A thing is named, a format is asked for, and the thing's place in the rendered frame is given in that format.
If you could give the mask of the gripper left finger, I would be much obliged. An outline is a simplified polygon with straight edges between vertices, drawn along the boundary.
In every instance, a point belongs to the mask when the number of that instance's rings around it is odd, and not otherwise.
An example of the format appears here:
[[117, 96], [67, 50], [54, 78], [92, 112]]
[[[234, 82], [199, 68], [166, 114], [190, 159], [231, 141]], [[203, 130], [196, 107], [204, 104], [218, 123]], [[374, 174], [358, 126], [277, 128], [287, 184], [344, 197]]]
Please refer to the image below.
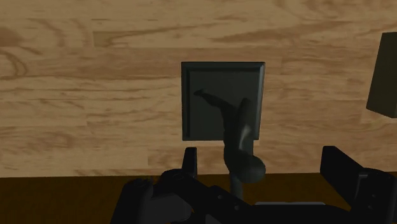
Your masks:
[[157, 183], [135, 179], [121, 191], [110, 224], [248, 224], [252, 206], [218, 186], [197, 180], [197, 149], [185, 149], [180, 169]]

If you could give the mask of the dark rectangular block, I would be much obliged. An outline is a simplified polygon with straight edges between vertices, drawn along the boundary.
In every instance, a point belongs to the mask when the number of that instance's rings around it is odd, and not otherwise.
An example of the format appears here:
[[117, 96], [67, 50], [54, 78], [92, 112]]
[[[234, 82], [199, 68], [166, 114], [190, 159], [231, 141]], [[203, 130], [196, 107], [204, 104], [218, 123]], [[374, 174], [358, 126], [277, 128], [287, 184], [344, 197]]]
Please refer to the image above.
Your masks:
[[397, 32], [382, 33], [366, 109], [397, 118]]

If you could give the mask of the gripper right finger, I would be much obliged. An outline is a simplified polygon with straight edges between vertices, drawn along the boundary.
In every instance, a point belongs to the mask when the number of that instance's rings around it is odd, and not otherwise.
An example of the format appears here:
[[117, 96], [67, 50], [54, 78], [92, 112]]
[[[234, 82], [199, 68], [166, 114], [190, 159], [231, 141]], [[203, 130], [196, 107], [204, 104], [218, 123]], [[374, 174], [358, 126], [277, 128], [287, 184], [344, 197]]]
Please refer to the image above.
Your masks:
[[350, 224], [392, 224], [397, 213], [397, 178], [363, 167], [336, 146], [323, 146], [320, 173], [350, 205]]

